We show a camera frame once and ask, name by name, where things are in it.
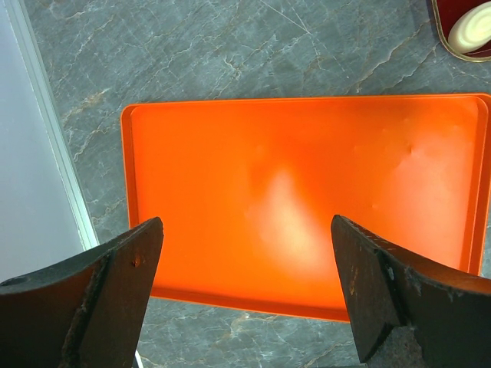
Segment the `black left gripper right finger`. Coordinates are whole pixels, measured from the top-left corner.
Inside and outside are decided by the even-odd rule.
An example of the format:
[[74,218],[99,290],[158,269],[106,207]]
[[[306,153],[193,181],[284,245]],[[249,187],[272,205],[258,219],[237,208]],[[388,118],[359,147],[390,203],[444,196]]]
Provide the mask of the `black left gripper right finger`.
[[488,367],[490,280],[432,261],[350,219],[331,222],[358,358],[369,367]]

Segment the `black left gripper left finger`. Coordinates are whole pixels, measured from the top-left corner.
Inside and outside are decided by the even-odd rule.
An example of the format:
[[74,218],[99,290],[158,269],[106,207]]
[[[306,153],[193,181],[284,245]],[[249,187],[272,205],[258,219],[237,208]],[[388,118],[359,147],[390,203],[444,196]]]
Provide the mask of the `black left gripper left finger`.
[[152,218],[1,284],[3,367],[131,367],[163,244]]

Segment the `orange box lid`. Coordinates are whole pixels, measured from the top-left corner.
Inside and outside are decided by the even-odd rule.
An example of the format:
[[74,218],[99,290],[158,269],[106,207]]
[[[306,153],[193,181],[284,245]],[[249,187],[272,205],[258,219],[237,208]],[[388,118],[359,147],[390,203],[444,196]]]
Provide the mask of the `orange box lid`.
[[120,127],[129,223],[163,222],[153,297],[346,321],[335,215],[481,271],[488,94],[136,103]]

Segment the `dark red lacquer tray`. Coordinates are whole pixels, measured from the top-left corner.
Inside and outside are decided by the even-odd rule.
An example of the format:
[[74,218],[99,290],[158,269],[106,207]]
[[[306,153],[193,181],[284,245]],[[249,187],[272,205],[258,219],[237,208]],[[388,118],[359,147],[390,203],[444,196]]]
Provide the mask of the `dark red lacquer tray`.
[[485,3],[486,1],[477,0],[430,1],[438,37],[445,49],[454,57],[473,63],[490,62],[490,41],[487,41],[477,50],[467,53],[453,50],[448,42],[451,28],[457,23],[457,21],[473,8]]

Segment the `white round chocolate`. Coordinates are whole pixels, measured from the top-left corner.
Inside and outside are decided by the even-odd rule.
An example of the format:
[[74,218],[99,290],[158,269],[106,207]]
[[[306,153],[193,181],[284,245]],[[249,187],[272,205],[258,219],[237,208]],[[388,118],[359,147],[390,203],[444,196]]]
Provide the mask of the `white round chocolate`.
[[478,50],[490,41],[490,2],[470,9],[451,28],[448,43],[461,54]]

